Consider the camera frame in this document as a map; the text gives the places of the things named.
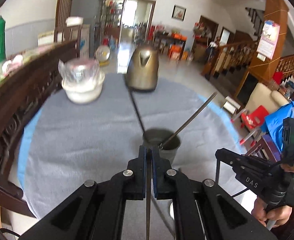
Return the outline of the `person right hand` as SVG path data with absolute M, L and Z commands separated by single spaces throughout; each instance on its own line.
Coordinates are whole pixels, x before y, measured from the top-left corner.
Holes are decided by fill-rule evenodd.
M 257 197 L 254 202 L 254 208 L 251 211 L 251 214 L 264 226 L 266 226 L 266 221 L 271 220 L 275 221 L 274 228 L 284 225 L 288 222 L 292 208 L 290 206 L 277 207 L 275 209 L 266 212 L 265 202 Z

